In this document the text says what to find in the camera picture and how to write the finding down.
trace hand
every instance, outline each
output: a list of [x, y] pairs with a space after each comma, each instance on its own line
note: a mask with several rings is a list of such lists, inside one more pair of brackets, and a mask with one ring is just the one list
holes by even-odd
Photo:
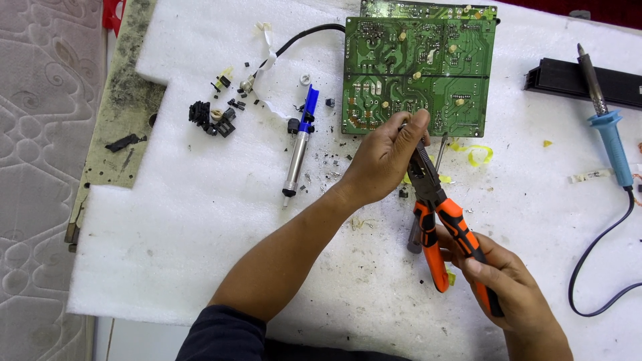
[[[506, 331], [523, 335], [559, 328], [535, 279], [517, 255], [483, 234], [474, 233], [488, 261], [488, 265], [484, 265], [473, 258], [464, 259], [464, 255], [443, 226], [437, 226], [437, 234], [440, 247], [448, 249], [442, 250], [444, 260], [451, 261], [462, 270], [464, 277], [471, 284], [477, 302], [494, 324]], [[505, 317], [490, 315], [477, 295], [475, 281], [497, 293]]]
[[[404, 122], [407, 125], [399, 131]], [[337, 182], [336, 191], [355, 208], [385, 198], [401, 183], [421, 138], [425, 137], [424, 144], [430, 144], [426, 132], [429, 122], [430, 114], [424, 109], [413, 116], [408, 112], [394, 114], [365, 137], [348, 170]]]

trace circuit board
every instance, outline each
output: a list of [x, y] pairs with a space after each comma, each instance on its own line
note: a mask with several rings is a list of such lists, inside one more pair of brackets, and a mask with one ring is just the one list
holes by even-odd
[[347, 18], [342, 133], [366, 134], [395, 112], [425, 108], [432, 136], [483, 137], [492, 16]]
[[363, 0], [362, 17], [416, 17], [422, 19], [494, 20], [496, 6], [448, 5], [412, 1]]

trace patterned mattress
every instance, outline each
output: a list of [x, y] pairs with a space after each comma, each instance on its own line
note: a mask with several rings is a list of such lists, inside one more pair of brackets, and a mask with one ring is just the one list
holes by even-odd
[[65, 313], [64, 234], [105, 78], [100, 20], [95, 0], [0, 2], [0, 361], [91, 356], [92, 320]]

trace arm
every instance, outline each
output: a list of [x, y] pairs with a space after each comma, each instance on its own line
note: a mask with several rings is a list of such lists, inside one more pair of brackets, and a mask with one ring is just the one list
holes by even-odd
[[505, 317], [491, 316], [479, 297], [477, 301], [486, 316], [504, 330], [511, 361], [572, 361], [566, 335], [521, 259], [490, 238], [475, 233], [488, 265], [472, 258], [465, 260], [450, 234], [443, 226], [439, 227], [439, 244], [448, 249], [442, 251], [444, 259], [462, 269], [475, 297], [475, 281], [497, 293]]
[[[405, 121], [409, 124], [398, 131]], [[401, 112], [370, 133], [342, 179], [250, 249], [225, 276], [209, 305], [230, 306], [265, 322], [276, 316], [299, 291], [345, 220], [399, 185], [428, 121], [425, 110], [412, 118]]]

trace blue soldering iron handle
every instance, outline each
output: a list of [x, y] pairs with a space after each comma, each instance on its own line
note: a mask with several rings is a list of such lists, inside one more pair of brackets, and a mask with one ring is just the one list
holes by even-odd
[[633, 177], [629, 169], [629, 162], [622, 147], [620, 140], [620, 133], [618, 133], [618, 122], [622, 119], [618, 115], [618, 110], [610, 111], [603, 116], [592, 116], [589, 118], [591, 127], [600, 131], [604, 147], [609, 155], [611, 166], [615, 171], [615, 176], [618, 178], [618, 184], [622, 187], [632, 186]]

